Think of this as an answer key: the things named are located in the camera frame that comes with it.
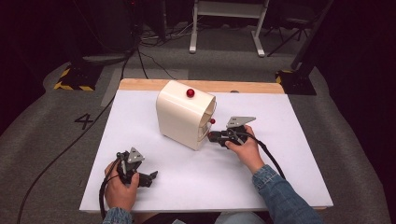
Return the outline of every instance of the person's left hand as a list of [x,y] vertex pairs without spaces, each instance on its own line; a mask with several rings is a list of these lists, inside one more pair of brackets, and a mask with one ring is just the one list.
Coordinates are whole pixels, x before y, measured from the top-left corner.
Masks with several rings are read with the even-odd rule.
[[[105,175],[108,174],[111,165],[111,162],[107,168],[105,169]],[[113,176],[118,175],[117,172],[117,164],[114,166],[114,169],[111,171],[110,179]],[[109,208],[119,207],[128,212],[132,210],[134,206],[134,201],[136,201],[136,193],[137,186],[139,185],[139,173],[136,173],[132,176],[131,185],[129,187],[122,184],[120,178],[118,176],[111,178],[106,186],[105,190],[105,198]]]

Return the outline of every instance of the white table surface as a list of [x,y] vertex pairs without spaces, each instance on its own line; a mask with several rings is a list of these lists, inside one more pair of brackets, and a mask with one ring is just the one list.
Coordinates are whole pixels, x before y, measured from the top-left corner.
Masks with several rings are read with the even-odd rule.
[[[145,156],[138,172],[158,171],[150,188],[139,188],[136,212],[266,210],[251,173],[237,156],[207,139],[198,151],[160,134],[155,102],[158,91],[117,91],[80,210],[98,212],[104,170],[117,152],[135,147]],[[286,178],[311,206],[332,206],[332,199],[286,94],[212,93],[217,108],[212,131],[225,130],[232,116],[249,123],[267,145]],[[275,166],[261,150],[264,161]]]

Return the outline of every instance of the black wire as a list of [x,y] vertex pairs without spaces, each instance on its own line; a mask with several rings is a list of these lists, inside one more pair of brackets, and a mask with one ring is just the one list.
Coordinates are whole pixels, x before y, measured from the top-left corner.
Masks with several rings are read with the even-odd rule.
[[[154,60],[153,57],[148,56],[148,55],[146,55],[146,54],[144,54],[144,53],[142,53],[142,52],[140,52],[140,54],[142,54],[143,56],[146,56],[146,57],[150,58],[153,62],[155,62],[155,60]],[[166,69],[163,68],[160,64],[158,64],[157,62],[155,62],[155,63],[156,63],[158,66],[160,66],[161,69],[162,69],[163,71],[165,71],[165,73],[166,73],[170,78],[172,78],[172,79],[174,79],[174,80],[177,80],[176,78],[172,77],[172,76],[168,73],[168,71],[166,71]]]
[[186,35],[179,35],[177,37],[171,36],[171,38],[169,40],[179,40],[179,39],[183,38],[184,36],[186,36]]
[[[129,57],[125,60],[125,63],[122,66],[122,70],[121,70],[121,79],[123,79],[123,72],[125,69],[125,65],[128,63],[129,58],[131,57],[131,54],[129,55]],[[35,178],[35,180],[33,181],[32,185],[29,187],[29,189],[26,191],[25,196],[23,197],[21,206],[20,206],[20,211],[18,213],[18,219],[17,219],[17,223],[21,223],[21,216],[22,216],[22,212],[23,212],[23,207],[26,203],[27,198],[29,197],[30,192],[32,191],[33,187],[35,186],[35,184],[37,183],[37,181],[41,178],[41,176],[47,172],[47,170],[51,167],[51,165],[53,163],[55,163],[60,157],[62,157],[62,155],[68,151],[82,136],[84,136],[84,134],[96,123],[97,120],[99,120],[99,118],[103,115],[103,113],[105,113],[105,111],[108,109],[108,107],[111,105],[111,103],[114,101],[115,95],[111,98],[111,100],[108,102],[108,104],[105,106],[105,108],[99,113],[99,115],[96,117],[96,119],[93,120],[93,122],[91,123],[91,125],[89,125],[87,127],[87,129],[84,130],[84,132],[82,132],[68,147],[66,147],[57,157],[55,157],[55,159],[53,159],[45,168],[44,170]]]
[[142,62],[142,56],[140,56],[139,47],[137,47],[137,54],[139,55],[139,60],[140,60],[140,64],[142,65],[143,73],[145,74],[146,79],[149,79],[148,75],[146,74],[145,65],[143,65],[143,62]]
[[99,189],[99,206],[100,206],[100,214],[102,216],[102,219],[105,219],[105,217],[106,217],[105,200],[104,200],[106,185],[107,185],[108,181],[110,181],[112,178],[114,178],[114,177],[116,177],[118,175],[112,176],[109,179],[108,179],[108,177],[111,175],[111,172],[113,171],[114,166],[117,164],[119,159],[120,159],[120,157],[117,157],[114,160],[113,164],[111,164],[110,170],[106,174],[105,179],[103,180],[102,185],[101,185],[101,187]]
[[[171,32],[165,34],[165,37],[168,37],[165,41],[163,41],[162,39],[160,39],[157,35],[152,35],[151,32],[150,32],[151,30],[147,30],[147,31],[145,31],[145,32],[148,32],[149,35],[146,35],[145,37],[143,37],[143,35],[141,35],[141,37],[143,37],[143,39],[144,39],[144,38],[156,37],[156,38],[155,38],[156,41],[155,41],[155,43],[148,43],[148,42],[145,42],[145,41],[141,41],[141,42],[140,42],[140,45],[145,46],[145,47],[148,47],[148,48],[160,47],[160,46],[166,44],[167,42],[169,42],[170,40],[177,40],[177,39],[180,39],[180,38],[184,37],[186,34],[183,35],[181,32],[182,32],[182,31],[183,31],[183,32],[189,31],[190,29],[188,29],[188,27],[190,27],[190,29],[192,29],[192,24],[188,24],[188,25],[186,25],[186,26],[184,26],[184,27],[177,28],[177,30],[175,30],[175,27],[171,28]],[[172,36],[172,35],[174,35],[174,34],[180,35],[180,37],[174,38],[174,37]]]
[[267,154],[267,156],[270,158],[270,160],[273,162],[274,166],[276,167],[276,169],[279,171],[280,176],[282,176],[284,179],[286,179],[285,175],[283,174],[282,169],[280,168],[279,164],[277,163],[276,159],[273,157],[273,155],[271,155],[270,151],[268,150],[267,146],[260,141],[259,139],[257,139],[255,136],[253,136],[250,133],[237,133],[237,135],[244,135],[244,136],[248,136],[251,137],[254,141],[256,141],[260,147],[262,148],[262,150],[265,152],[265,154]]

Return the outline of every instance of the red knob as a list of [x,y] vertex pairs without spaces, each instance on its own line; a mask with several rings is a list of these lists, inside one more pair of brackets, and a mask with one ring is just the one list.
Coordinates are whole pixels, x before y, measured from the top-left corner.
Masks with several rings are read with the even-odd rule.
[[187,94],[187,97],[191,98],[195,95],[195,91],[193,89],[188,89],[186,94]]

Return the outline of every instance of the floor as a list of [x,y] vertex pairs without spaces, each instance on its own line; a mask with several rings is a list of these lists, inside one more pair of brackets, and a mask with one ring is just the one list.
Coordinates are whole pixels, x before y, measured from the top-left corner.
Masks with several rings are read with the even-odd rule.
[[[305,38],[291,40],[272,57],[259,58],[252,29],[205,29],[198,34],[195,54],[189,54],[189,35],[139,49],[176,78],[275,82],[275,72],[290,69]],[[276,31],[260,39],[267,52],[281,41]],[[142,55],[142,62],[148,78],[170,78],[147,56]],[[46,168],[26,199],[21,223],[101,222],[99,214],[78,208],[110,108],[98,116],[117,88],[122,63],[104,68],[95,91],[53,89],[66,66],[48,74],[43,82],[46,93],[0,136],[0,217],[4,223],[17,221],[23,197]],[[144,78],[137,54],[126,64],[124,76]],[[319,70],[310,78],[316,96],[289,98],[334,203],[318,212],[326,223],[390,223],[382,185],[359,141],[329,96]],[[79,138],[84,131],[75,119],[87,113],[97,121]]]

